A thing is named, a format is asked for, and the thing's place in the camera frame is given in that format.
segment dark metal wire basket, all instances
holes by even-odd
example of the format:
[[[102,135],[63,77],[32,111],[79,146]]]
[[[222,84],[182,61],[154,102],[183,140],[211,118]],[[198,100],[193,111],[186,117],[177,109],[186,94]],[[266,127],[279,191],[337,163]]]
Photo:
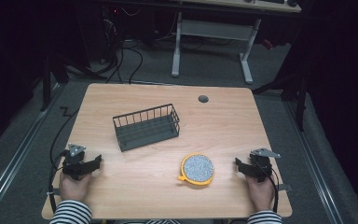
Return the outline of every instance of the dark metal wire basket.
[[[179,136],[179,117],[172,104],[113,117],[121,151]]]

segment table leg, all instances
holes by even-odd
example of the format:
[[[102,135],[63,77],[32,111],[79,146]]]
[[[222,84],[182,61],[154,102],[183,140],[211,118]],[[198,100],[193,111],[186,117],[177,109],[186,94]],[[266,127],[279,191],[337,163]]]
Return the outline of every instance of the table leg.
[[[179,76],[181,32],[182,32],[182,12],[178,12],[178,22],[176,27],[176,46],[175,46],[175,52],[173,53],[173,62],[172,62],[173,77]]]
[[[253,83],[252,74],[251,74],[251,71],[249,69],[249,64],[248,64],[248,57],[251,52],[252,45],[255,42],[255,36],[257,35],[257,31],[258,31],[258,27],[260,26],[260,22],[261,22],[260,19],[255,21],[255,25],[254,25],[251,35],[249,37],[248,45],[246,46],[246,50],[244,53],[240,53],[242,71],[243,71],[243,75],[245,76],[245,82],[247,84]]]

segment round container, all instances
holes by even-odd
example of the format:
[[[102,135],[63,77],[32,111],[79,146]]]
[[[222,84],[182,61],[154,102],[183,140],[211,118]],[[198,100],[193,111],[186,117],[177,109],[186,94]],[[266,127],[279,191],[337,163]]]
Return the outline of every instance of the round container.
[[[213,164],[208,157],[192,153],[183,159],[181,173],[179,180],[195,185],[208,185],[213,179]]]

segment person's hand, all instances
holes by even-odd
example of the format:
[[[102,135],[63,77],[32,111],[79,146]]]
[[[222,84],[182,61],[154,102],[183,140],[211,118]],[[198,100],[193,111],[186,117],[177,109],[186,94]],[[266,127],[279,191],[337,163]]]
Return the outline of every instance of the person's hand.
[[[271,210],[271,203],[275,196],[275,188],[271,181],[266,178],[263,182],[257,183],[257,179],[246,176],[246,182],[249,186],[249,194],[255,205],[256,212]]]
[[[87,195],[91,174],[86,174],[81,180],[74,180],[71,176],[61,173],[60,194],[62,200],[83,202]]]

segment black and white striped shirt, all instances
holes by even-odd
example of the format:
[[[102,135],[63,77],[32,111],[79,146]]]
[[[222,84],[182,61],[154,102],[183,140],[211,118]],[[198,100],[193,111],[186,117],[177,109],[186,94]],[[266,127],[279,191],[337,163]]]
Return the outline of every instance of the black and white striped shirt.
[[[50,224],[87,224],[91,222],[90,208],[74,200],[62,201],[54,214]]]
[[[81,202],[62,201],[54,214],[50,224],[89,224],[91,223],[91,210]],[[247,224],[280,224],[282,218],[272,211],[261,211],[249,216]]]
[[[254,213],[248,218],[247,224],[278,224],[282,223],[280,215],[272,211],[261,211]]]

